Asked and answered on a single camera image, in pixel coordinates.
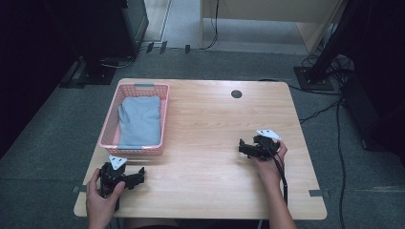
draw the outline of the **wooden desk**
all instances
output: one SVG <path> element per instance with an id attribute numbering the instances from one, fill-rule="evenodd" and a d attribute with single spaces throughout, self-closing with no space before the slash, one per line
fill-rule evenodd
<path id="1" fill-rule="evenodd" d="M 308 52 L 312 53 L 342 2 L 343 0 L 220 0 L 218 18 L 296 22 Z M 201 48 L 203 19 L 215 18 L 216 7 L 217 0 L 201 0 Z"/>
<path id="2" fill-rule="evenodd" d="M 174 219 L 267 219 L 265 191 L 253 162 L 238 152 L 257 129 L 271 128 L 288 146 L 285 158 L 288 208 L 294 219 L 324 219 L 322 197 L 288 85 L 281 82 L 123 79 L 170 85 L 164 152 L 140 158 L 126 174 L 145 167 L 145 183 L 121 196 L 117 217 Z M 233 98 L 239 90 L 243 96 Z M 108 161 L 96 147 L 83 184 Z M 75 214 L 86 216 L 86 194 Z"/>

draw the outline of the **folded cloth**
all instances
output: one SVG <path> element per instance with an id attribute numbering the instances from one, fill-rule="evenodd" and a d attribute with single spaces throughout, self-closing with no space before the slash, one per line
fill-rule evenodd
<path id="1" fill-rule="evenodd" d="M 118 107 L 119 149 L 140 149 L 160 144 L 160 98 L 126 97 Z"/>

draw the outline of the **plastic basket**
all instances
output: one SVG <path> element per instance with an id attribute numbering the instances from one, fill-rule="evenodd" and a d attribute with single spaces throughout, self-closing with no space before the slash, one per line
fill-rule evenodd
<path id="1" fill-rule="evenodd" d="M 160 144 L 141 146 L 140 149 L 122 150 L 117 145 L 120 138 L 118 106 L 126 97 L 158 96 L 160 98 Z M 98 139 L 98 145 L 114 156 L 161 155 L 163 153 L 164 126 L 166 120 L 169 85 L 164 83 L 118 83 Z"/>

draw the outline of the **gray carpet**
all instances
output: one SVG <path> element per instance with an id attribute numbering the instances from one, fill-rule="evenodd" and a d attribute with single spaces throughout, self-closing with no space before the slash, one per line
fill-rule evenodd
<path id="1" fill-rule="evenodd" d="M 293 66 L 303 55 L 159 50 L 142 52 L 116 72 L 110 86 L 56 88 L 41 110 L 0 160 L 0 226 L 5 228 L 86 228 L 74 214 L 77 193 L 118 81 L 125 77 L 260 80 L 271 78 L 298 86 Z M 336 95 L 291 89 L 299 117 L 338 100 Z M 346 228 L 400 228 L 405 225 L 405 173 L 399 158 L 361 147 L 350 112 L 340 112 L 341 146 L 346 163 L 343 215 Z M 299 228 L 340 228 L 342 168 L 337 151 L 336 108 L 302 125 L 311 160 L 325 198 L 324 220 L 297 220 Z M 201 228 L 200 220 L 194 228 Z M 184 225 L 193 228 L 193 220 Z"/>

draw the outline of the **white triangular marker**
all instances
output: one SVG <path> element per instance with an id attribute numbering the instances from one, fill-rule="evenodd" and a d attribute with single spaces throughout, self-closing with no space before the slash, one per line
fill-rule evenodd
<path id="1" fill-rule="evenodd" d="M 275 132 L 273 132 L 271 129 L 257 130 L 256 133 L 259 134 L 259 135 L 262 135 L 262 136 L 266 136 L 266 137 L 281 140 L 281 137 L 279 135 L 277 135 Z"/>
<path id="2" fill-rule="evenodd" d="M 114 170 L 119 169 L 127 160 L 127 158 L 110 155 L 110 162 Z"/>

